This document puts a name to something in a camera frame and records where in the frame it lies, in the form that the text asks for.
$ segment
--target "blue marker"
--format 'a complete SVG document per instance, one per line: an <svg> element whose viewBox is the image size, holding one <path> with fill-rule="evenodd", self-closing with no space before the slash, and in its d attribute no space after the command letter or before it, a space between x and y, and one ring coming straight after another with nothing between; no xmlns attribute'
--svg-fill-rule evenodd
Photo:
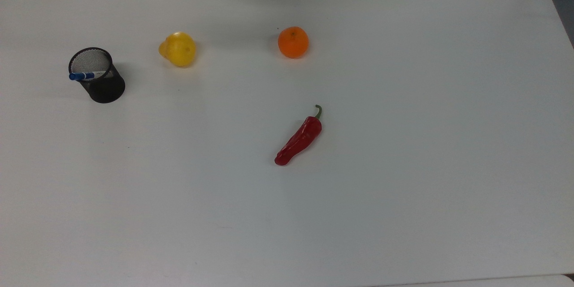
<svg viewBox="0 0 574 287"><path fill-rule="evenodd" d="M99 70L98 72L88 72L88 73L70 73L70 80L72 81L90 81L98 78L106 73L105 70Z"/></svg>

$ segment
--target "pepper stem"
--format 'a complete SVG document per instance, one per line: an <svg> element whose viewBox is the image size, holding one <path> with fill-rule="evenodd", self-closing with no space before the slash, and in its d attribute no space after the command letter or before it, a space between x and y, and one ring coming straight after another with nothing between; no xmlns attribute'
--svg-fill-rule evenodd
<svg viewBox="0 0 574 287"><path fill-rule="evenodd" d="M318 118L321 117L322 107L321 107L321 105L317 105L317 104L315 105L315 107L316 107L317 109L319 109L319 112L318 112L317 115L315 116L315 117L318 119Z"/></svg>

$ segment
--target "red pepper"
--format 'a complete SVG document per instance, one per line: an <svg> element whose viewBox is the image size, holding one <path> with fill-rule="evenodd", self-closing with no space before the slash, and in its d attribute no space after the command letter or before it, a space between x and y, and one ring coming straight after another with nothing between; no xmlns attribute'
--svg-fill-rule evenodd
<svg viewBox="0 0 574 287"><path fill-rule="evenodd" d="M279 166L285 166L287 163L293 158L296 154L299 154L305 148L309 147L309 145L319 136L322 130L321 121L319 118L321 117L322 108L320 105L316 105L316 108L319 109L319 112L315 117L307 117L305 122L299 130L287 141L287 144L281 148L277 157L275 157L275 164Z"/></svg>

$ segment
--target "citrus fruit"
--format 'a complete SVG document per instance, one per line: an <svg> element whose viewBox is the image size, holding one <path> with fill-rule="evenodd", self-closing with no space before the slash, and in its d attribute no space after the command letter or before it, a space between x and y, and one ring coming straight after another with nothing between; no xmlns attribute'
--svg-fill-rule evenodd
<svg viewBox="0 0 574 287"><path fill-rule="evenodd" d="M279 50L289 58L298 58L309 48L309 37L301 27L289 27L279 34Z"/></svg>
<svg viewBox="0 0 574 287"><path fill-rule="evenodd" d="M176 66L186 66L195 58L195 42L185 32L174 32L160 44L160 54Z"/></svg>

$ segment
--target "mesh cup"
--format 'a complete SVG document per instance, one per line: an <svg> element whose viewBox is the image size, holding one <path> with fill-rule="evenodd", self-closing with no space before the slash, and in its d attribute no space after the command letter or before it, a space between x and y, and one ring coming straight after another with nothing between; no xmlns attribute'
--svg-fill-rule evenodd
<svg viewBox="0 0 574 287"><path fill-rule="evenodd" d="M80 50L70 60L68 70L70 73L106 71L98 78L77 81L98 103L115 101L123 94L126 87L125 81L112 64L111 56L101 48Z"/></svg>

